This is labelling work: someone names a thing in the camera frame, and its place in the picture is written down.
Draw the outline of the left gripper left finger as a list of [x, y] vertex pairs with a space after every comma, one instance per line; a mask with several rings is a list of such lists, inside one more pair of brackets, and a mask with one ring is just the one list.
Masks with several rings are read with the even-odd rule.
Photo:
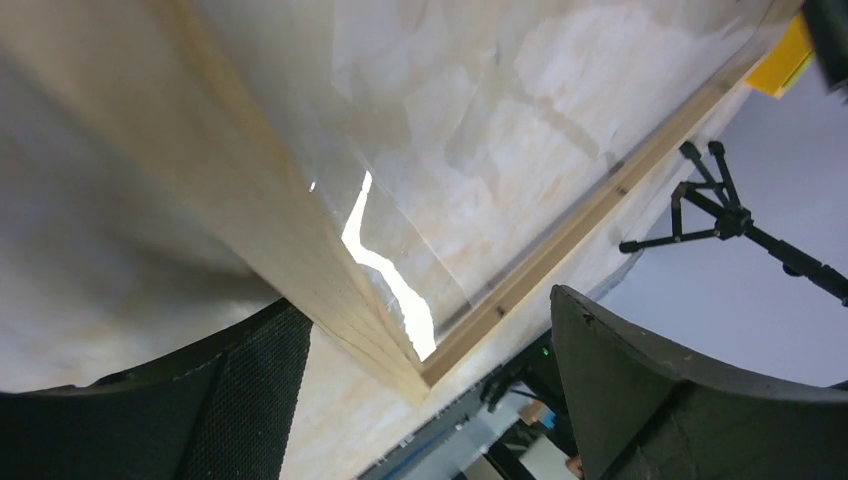
[[279, 300], [153, 361], [78, 387], [1, 396], [5, 479], [275, 479], [311, 321]]

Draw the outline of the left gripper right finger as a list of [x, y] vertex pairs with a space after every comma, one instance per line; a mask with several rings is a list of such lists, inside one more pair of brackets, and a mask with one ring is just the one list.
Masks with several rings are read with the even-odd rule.
[[552, 340], [589, 479], [843, 479], [847, 393], [748, 371], [550, 293]]

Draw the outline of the light wooden picture frame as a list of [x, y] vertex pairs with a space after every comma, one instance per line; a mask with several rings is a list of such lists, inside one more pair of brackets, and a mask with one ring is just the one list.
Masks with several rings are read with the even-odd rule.
[[624, 264], [796, 1], [5, 1], [1, 386], [285, 297], [315, 373], [464, 388]]

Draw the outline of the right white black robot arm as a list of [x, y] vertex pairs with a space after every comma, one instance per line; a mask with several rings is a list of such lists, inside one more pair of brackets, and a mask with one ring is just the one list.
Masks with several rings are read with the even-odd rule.
[[547, 437], [566, 455], [565, 466], [571, 474], [584, 479], [583, 462], [563, 391], [551, 330], [500, 365], [484, 384], [481, 400], [489, 411], [493, 411], [507, 393], [540, 403], [553, 414]]

